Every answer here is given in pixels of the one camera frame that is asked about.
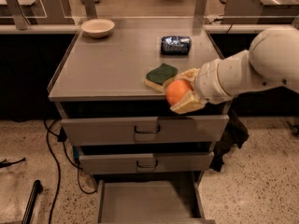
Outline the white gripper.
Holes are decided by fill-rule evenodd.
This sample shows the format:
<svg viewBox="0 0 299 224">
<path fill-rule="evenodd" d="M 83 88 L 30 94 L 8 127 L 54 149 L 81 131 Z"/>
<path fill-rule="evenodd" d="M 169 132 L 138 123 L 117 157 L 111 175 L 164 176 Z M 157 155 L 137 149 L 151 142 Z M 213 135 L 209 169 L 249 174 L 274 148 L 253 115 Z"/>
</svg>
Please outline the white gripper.
<svg viewBox="0 0 299 224">
<path fill-rule="evenodd" d="M 233 96 L 221 86 L 218 68 L 221 59 L 205 63 L 200 69 L 192 68 L 176 76 L 176 80 L 186 80 L 193 83 L 193 90 L 188 91 L 170 109 L 177 114 L 186 114 L 205 107 L 206 102 L 217 105 L 231 101 Z"/>
</svg>

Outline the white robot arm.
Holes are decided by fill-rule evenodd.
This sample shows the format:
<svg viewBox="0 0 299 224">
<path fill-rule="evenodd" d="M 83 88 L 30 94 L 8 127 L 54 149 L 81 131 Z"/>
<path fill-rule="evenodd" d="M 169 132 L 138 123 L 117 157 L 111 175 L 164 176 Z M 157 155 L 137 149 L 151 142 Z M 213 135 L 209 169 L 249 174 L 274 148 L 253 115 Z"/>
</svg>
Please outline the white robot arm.
<svg viewBox="0 0 299 224">
<path fill-rule="evenodd" d="M 260 32 L 248 49 L 216 59 L 177 76 L 192 86 L 171 105 L 177 114 L 193 112 L 207 103 L 218 105 L 247 92 L 285 87 L 299 92 L 299 30 L 282 26 Z"/>
</svg>

